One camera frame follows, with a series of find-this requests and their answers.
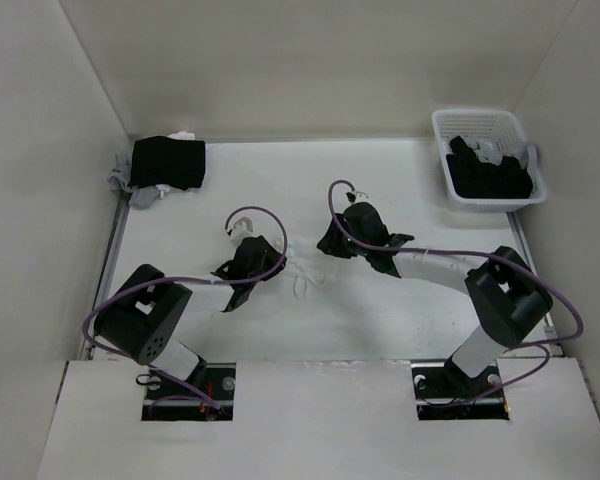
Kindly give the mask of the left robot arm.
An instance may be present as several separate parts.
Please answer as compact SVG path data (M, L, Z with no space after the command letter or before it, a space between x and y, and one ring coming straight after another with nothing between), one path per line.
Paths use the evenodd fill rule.
M186 399L204 387L206 362L173 337L188 306L196 313L229 313L242 306L257 283L286 266L283 251L263 236L246 237L234 257L212 273L219 281L191 290L150 264L138 267L123 284L129 293L98 313L93 332L141 366L153 366Z

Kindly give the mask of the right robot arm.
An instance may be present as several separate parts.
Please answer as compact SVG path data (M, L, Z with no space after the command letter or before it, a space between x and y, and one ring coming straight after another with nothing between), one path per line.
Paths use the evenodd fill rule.
M429 251L402 252L400 248L413 239L389 232L370 203L358 202L335 214L317 248L337 258L360 256L381 274L423 280L468 295L479 326L446 360L443 373L451 393L467 395L487 367L523 343L553 300L520 271L493 260L478 264Z

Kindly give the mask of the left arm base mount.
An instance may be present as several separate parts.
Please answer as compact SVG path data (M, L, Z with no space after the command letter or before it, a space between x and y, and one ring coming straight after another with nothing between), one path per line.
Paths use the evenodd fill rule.
M144 389L141 420L154 422L232 421L237 369L235 363L211 363L194 374L193 385L218 404L204 403L190 388L155 370L139 374L136 385Z

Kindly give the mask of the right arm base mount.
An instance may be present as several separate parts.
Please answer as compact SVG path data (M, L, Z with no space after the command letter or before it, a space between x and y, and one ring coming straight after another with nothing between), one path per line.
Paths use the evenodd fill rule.
M508 420L500 371L491 363L476 378L466 377L449 362L412 362L417 417L421 421Z

